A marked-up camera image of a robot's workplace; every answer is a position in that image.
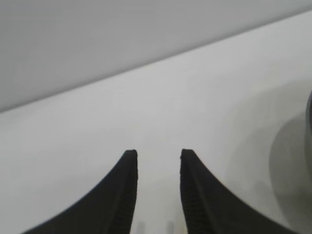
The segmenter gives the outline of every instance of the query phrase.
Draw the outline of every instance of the gray wall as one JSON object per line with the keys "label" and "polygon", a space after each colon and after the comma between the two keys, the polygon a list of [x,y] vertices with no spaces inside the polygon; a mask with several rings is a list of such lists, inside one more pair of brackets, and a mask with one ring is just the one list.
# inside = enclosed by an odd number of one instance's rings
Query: gray wall
{"label": "gray wall", "polygon": [[308,9],[311,0],[0,0],[0,110]]}

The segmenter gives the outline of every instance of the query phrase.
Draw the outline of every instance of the white surface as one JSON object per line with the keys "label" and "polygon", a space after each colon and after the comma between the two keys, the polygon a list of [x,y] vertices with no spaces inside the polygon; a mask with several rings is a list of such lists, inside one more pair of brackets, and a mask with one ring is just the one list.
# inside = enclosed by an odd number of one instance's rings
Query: white surface
{"label": "white surface", "polygon": [[182,232],[182,148],[262,213],[311,233],[301,145],[311,28],[309,12],[2,113],[0,233],[62,211],[132,148],[133,234]]}
{"label": "white surface", "polygon": [[272,22],[312,0],[1,0],[0,111]]}

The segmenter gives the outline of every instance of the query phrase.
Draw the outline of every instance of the white wall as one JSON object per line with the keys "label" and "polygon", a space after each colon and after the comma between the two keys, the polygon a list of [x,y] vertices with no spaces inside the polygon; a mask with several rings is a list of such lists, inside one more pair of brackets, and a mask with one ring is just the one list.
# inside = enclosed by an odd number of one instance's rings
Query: white wall
{"label": "white wall", "polygon": [[311,0],[1,0],[0,110],[303,11]]}

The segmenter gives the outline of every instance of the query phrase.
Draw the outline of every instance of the white table surface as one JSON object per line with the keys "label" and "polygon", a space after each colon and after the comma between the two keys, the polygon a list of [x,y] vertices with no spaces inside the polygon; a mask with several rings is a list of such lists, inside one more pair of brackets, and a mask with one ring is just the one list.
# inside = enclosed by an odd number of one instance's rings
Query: white table surface
{"label": "white table surface", "polygon": [[133,148],[133,234],[183,232],[182,148],[252,207],[311,233],[311,42],[308,12],[0,114],[0,233],[67,208]]}

